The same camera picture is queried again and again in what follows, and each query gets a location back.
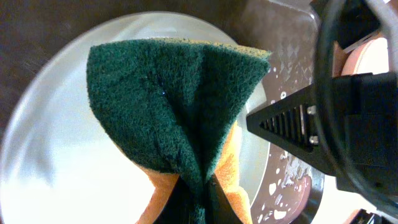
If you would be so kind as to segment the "green and yellow sponge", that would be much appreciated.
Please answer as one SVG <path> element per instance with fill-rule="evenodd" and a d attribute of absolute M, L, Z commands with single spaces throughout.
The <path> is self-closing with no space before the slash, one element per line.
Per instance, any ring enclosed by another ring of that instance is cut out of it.
<path fill-rule="evenodd" d="M 154 38 L 93 46 L 86 64 L 90 108 L 154 192 L 139 223 L 154 223 L 178 179 L 191 193 L 190 223 L 205 223 L 212 175 L 242 223 L 251 223 L 239 184 L 237 117 L 270 65 L 241 45 Z"/>

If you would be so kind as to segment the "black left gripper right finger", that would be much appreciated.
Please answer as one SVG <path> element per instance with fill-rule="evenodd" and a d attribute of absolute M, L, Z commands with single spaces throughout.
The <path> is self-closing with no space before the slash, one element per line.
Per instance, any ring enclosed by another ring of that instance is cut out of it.
<path fill-rule="evenodd" d="M 242 224 L 215 175 L 206 183 L 205 220 L 207 224 Z"/>

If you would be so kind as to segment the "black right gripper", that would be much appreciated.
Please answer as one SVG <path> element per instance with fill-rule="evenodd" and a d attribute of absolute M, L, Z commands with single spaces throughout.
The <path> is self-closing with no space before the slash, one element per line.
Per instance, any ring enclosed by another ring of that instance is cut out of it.
<path fill-rule="evenodd" d="M 377 208 L 397 208 L 394 72 L 339 78 L 318 73 L 315 85 L 249 114 L 246 124 L 250 133 L 335 176 L 322 142 L 355 191 Z"/>

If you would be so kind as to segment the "pale green plate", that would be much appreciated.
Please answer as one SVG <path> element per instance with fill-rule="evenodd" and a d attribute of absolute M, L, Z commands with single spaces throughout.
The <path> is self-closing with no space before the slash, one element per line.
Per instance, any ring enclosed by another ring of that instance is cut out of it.
<path fill-rule="evenodd" d="M 4 223 L 251 223 L 241 123 L 269 52 L 183 14 L 123 16 L 58 53 L 1 145 Z"/>

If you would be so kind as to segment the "pink plate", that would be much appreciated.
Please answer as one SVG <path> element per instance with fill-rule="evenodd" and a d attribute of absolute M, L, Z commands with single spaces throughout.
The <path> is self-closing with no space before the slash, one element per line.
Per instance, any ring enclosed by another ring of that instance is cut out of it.
<path fill-rule="evenodd" d="M 334 43 L 332 77 L 364 73 L 386 73 L 389 71 L 387 39 L 377 35 L 375 39 L 361 44 L 346 53 Z"/>

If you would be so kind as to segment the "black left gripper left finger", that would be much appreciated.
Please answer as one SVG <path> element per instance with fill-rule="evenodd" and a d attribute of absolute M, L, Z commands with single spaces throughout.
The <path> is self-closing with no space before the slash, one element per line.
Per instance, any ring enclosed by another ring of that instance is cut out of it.
<path fill-rule="evenodd" d="M 178 179 L 154 224 L 189 224 L 192 197 L 188 185 Z"/>

